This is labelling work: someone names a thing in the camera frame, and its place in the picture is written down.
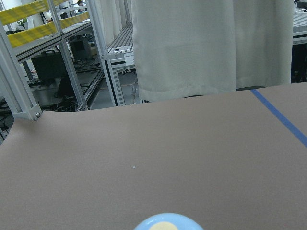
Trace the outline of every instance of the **white label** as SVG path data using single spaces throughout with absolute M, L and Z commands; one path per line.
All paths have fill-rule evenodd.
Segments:
M 134 53 L 124 54 L 124 57 L 127 66 L 134 65 Z

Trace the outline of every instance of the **blue stripe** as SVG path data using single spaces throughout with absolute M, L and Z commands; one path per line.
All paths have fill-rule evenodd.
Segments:
M 275 115 L 275 117 L 278 118 L 278 120 L 283 123 L 284 126 L 286 126 L 291 133 L 293 133 L 294 136 L 296 136 L 299 141 L 305 145 L 307 148 L 307 137 L 295 126 L 289 121 L 281 112 L 279 112 L 278 109 L 274 107 L 259 91 L 257 90 L 251 90 L 251 92 L 264 104 L 272 114 Z

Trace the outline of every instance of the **brown table surface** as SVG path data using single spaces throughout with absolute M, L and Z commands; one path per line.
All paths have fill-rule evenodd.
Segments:
M 259 92 L 307 134 L 306 83 Z M 1 230 L 132 230 L 164 212 L 306 230 L 307 149 L 250 91 L 45 111 L 0 146 Z

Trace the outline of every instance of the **gray floor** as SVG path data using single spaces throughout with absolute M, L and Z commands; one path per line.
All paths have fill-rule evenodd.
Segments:
M 119 82 L 122 87 L 126 105 L 139 104 L 139 86 L 137 84 L 136 73 L 119 74 Z M 99 93 L 91 109 L 102 109 L 113 107 L 106 80 L 103 79 L 103 84 L 100 87 Z

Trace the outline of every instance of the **cream circle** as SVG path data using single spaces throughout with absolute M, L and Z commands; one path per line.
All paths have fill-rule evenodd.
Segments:
M 152 225 L 149 230 L 178 230 L 178 228 L 170 222 L 160 222 Z

